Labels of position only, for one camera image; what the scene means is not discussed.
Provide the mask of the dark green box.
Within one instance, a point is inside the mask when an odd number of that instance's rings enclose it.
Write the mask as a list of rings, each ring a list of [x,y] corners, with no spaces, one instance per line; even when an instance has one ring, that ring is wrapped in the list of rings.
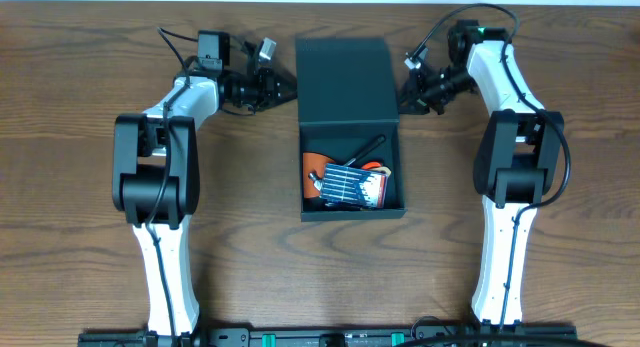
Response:
[[[301,199],[303,222],[399,219],[406,213],[399,148],[398,103],[384,39],[298,38],[295,41],[299,152],[344,164],[383,135],[385,141],[353,163],[379,161],[391,171],[384,204],[362,211]]]

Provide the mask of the orange scraper wooden handle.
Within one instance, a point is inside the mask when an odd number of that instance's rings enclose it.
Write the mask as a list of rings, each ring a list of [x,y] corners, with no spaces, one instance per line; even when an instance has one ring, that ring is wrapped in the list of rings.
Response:
[[[320,196],[320,190],[314,185],[314,179],[310,177],[310,174],[314,174],[317,180],[320,180],[324,176],[325,167],[329,163],[334,163],[334,160],[328,156],[313,153],[304,152],[302,159],[302,174],[303,174],[303,188],[302,193],[305,199],[312,199]],[[387,176],[391,175],[391,169],[382,165],[380,162],[372,161],[365,163],[362,166],[363,170],[371,170],[375,172],[384,173]]]

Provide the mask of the small steel claw hammer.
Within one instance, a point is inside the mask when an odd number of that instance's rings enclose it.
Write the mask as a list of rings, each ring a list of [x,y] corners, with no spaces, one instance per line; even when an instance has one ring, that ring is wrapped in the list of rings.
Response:
[[[386,141],[386,137],[384,135],[377,136],[375,139],[373,139],[367,145],[361,148],[351,159],[349,159],[346,163],[344,163],[344,166],[346,167],[351,166],[356,161],[364,158],[374,149],[382,145],[385,141]],[[321,191],[323,182],[322,182],[322,179],[317,175],[317,173],[315,171],[311,171],[308,174],[308,177],[312,181],[314,188],[318,191]]]

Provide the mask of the blue precision screwdriver set case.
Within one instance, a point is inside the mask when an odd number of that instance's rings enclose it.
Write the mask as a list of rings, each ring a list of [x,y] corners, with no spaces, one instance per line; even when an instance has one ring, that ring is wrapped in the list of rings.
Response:
[[[327,164],[319,179],[320,197],[333,204],[379,209],[384,206],[387,179],[382,172]]]

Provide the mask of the red handled pliers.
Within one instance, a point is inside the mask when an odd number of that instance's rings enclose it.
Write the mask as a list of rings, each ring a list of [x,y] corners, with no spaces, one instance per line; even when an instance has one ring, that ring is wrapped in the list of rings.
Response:
[[[367,162],[364,165],[362,165],[361,169],[363,169],[363,170],[372,170],[372,169],[380,168],[380,167],[382,167],[382,164],[380,162],[371,161],[371,162]]]

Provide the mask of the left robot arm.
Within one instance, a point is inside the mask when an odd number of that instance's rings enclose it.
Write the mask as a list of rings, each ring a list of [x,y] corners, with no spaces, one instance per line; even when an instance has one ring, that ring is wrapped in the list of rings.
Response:
[[[295,80],[274,69],[276,42],[253,44],[201,30],[197,51],[179,57],[169,92],[114,124],[112,199],[140,246],[150,302],[146,345],[196,339],[200,306],[191,276],[189,227],[200,195],[197,132],[225,105],[251,116],[297,97]]]

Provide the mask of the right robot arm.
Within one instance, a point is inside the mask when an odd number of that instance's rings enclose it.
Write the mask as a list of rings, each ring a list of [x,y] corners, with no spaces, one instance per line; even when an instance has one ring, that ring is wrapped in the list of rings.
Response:
[[[421,51],[407,58],[408,80],[400,92],[402,114],[443,114],[463,92],[480,93],[489,116],[473,164],[482,198],[484,237],[471,309],[483,325],[521,322],[520,302],[527,242],[538,210],[549,202],[564,119],[531,96],[514,60],[511,34],[459,20],[447,34],[450,66],[435,70]]]

